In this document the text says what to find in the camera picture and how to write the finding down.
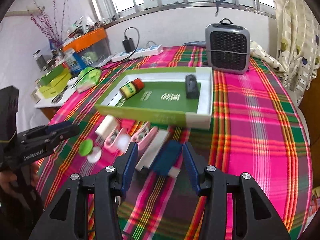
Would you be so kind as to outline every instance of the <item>hand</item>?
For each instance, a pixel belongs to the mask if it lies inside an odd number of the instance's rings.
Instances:
[[[39,165],[36,163],[31,164],[31,185],[35,187],[39,181],[37,171]],[[12,171],[1,171],[0,172],[0,187],[12,197],[17,197],[17,193],[10,187],[10,182],[16,181],[17,176]]]

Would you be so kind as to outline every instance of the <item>open box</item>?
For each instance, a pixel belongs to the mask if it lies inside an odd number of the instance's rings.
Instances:
[[[186,99],[184,82],[185,77],[189,74],[193,74],[197,78],[198,87],[200,88],[199,100]],[[140,78],[144,82],[145,88],[132,98],[124,100],[119,89],[136,78]],[[154,91],[149,89],[157,83],[159,84],[158,89]],[[175,89],[174,93],[171,93],[169,87]],[[208,130],[212,116],[212,99],[212,68],[146,68],[124,71],[102,94],[95,107],[102,115],[111,114],[114,117],[137,121]],[[128,106],[129,103],[139,105],[139,101],[141,101],[140,103],[143,107]],[[164,106],[171,109],[158,109]]]

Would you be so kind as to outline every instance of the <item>silver screw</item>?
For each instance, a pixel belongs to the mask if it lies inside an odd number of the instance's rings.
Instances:
[[[79,179],[79,174],[77,174],[77,173],[72,174],[72,175],[70,176],[70,179],[72,179],[72,180]]]
[[[207,170],[208,170],[208,171],[215,171],[215,170],[216,170],[216,167],[213,166],[213,165],[209,165],[209,166],[207,166]]]
[[[250,175],[249,173],[245,172],[244,174],[242,174],[242,177],[243,177],[244,179],[250,179],[250,178],[251,178],[251,175]]]
[[[113,172],[116,168],[114,166],[106,167],[106,172]]]

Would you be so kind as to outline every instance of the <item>orange lid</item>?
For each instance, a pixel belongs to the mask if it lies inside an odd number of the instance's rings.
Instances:
[[[99,28],[85,35],[82,35],[80,38],[77,38],[74,41],[70,42],[69,44],[63,47],[63,51],[67,51],[68,49],[74,49],[76,52],[79,52],[97,43],[98,41],[101,41],[106,37],[107,34],[104,31],[104,28]]]
[[[144,83],[140,78],[133,80],[132,83],[139,91],[144,88]]]

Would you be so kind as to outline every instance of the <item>yellow label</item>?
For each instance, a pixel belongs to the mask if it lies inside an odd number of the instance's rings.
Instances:
[[[124,93],[126,98],[132,97],[134,94],[137,93],[136,88],[134,87],[134,85],[131,82],[124,85],[121,88],[121,91]]]

